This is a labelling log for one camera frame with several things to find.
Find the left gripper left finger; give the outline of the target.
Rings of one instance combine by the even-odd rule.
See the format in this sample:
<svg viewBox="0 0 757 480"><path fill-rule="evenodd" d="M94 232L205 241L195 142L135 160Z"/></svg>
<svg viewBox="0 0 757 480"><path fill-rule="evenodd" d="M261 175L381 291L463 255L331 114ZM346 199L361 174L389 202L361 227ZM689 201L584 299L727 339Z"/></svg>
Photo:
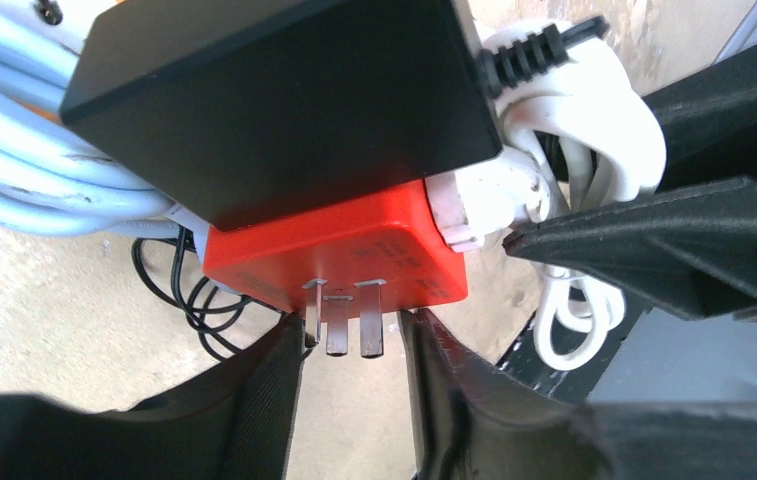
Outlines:
<svg viewBox="0 0 757 480"><path fill-rule="evenodd" d="M301 382L290 315L250 347L126 411L0 395L0 479L281 479Z"/></svg>

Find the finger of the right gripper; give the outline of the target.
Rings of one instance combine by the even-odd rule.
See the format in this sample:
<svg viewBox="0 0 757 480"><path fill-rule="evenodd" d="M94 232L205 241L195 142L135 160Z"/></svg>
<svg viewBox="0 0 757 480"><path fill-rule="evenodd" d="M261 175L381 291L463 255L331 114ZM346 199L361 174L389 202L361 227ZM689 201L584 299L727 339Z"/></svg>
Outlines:
<svg viewBox="0 0 757 480"><path fill-rule="evenodd" d="M735 178L521 227L511 257L605 281L684 320L757 321L757 182Z"/></svg>
<svg viewBox="0 0 757 480"><path fill-rule="evenodd" d="M661 190L757 180L757 44L644 100L667 147Z"/></svg>

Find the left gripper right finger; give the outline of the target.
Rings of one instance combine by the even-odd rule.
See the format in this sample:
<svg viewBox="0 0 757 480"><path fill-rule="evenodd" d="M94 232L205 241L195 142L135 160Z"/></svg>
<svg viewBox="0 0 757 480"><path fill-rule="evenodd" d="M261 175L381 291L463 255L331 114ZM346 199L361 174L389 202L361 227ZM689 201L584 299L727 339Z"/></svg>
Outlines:
<svg viewBox="0 0 757 480"><path fill-rule="evenodd" d="M398 314L421 479L757 479L757 402L569 405Z"/></svg>

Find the red cube socket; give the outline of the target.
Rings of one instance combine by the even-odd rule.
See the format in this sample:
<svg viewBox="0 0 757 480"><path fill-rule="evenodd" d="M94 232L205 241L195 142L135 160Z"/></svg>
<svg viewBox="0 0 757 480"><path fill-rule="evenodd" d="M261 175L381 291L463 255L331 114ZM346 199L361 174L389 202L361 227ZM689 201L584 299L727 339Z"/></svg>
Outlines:
<svg viewBox="0 0 757 480"><path fill-rule="evenodd" d="M455 303L468 295L462 254L437 229L417 180L336 205L223 232L209 231L203 271L211 280L303 315L306 342L330 356L384 353L382 316Z"/></svg>

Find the black power adapter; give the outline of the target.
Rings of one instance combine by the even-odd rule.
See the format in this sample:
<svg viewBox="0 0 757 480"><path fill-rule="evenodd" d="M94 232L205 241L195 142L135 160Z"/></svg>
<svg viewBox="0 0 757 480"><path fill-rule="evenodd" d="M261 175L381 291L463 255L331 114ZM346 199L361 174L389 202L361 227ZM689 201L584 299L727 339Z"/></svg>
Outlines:
<svg viewBox="0 0 757 480"><path fill-rule="evenodd" d="M608 28L488 51L464 1L125 1L96 18L60 118L230 231L496 157L495 99Z"/></svg>

